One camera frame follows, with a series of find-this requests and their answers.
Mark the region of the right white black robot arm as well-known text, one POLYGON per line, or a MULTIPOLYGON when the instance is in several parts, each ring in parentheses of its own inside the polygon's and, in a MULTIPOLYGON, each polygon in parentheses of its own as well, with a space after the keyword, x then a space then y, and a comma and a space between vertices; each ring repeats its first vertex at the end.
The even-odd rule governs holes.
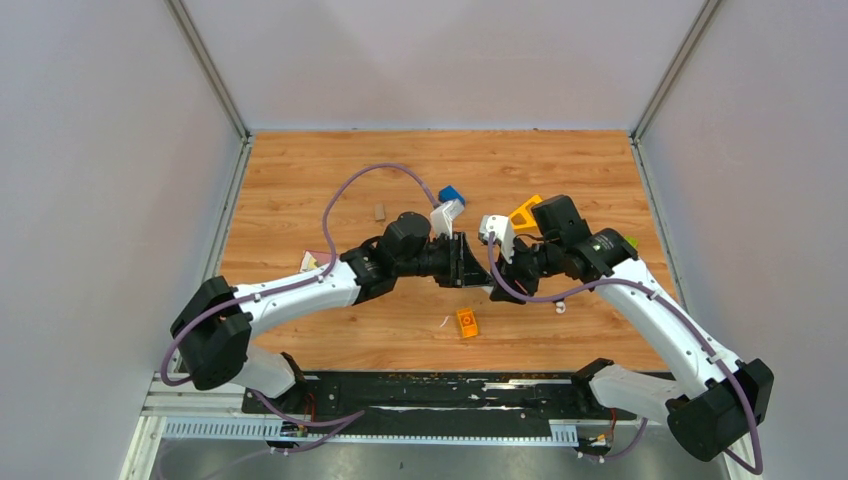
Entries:
POLYGON ((527 245, 511 220, 486 215, 479 227, 496 293, 538 303, 538 283, 559 274, 578 286, 544 297, 546 303, 591 291, 636 329, 668 367, 670 379, 637 373, 598 358, 571 377, 571 403, 584 417, 605 409, 630 412, 666 425, 678 444, 700 461, 727 455, 754 475, 764 469, 758 428, 774 385, 760 359, 742 360, 709 335, 660 285, 623 235, 592 231, 573 200, 557 195, 530 210, 541 234, 527 245))

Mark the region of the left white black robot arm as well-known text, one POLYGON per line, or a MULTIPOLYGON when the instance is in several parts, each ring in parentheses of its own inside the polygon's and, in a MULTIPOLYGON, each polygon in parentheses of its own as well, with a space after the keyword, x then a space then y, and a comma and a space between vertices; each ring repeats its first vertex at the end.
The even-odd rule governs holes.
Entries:
POLYGON ((312 271, 260 284, 201 283, 170 326, 188 382, 200 390, 234 383, 257 390, 283 413, 298 411, 306 386, 288 354, 253 340, 303 316, 371 301, 403 277, 430 277, 442 288, 483 288, 494 281, 474 257, 465 233, 430 235, 429 220, 405 212, 384 232, 312 271))

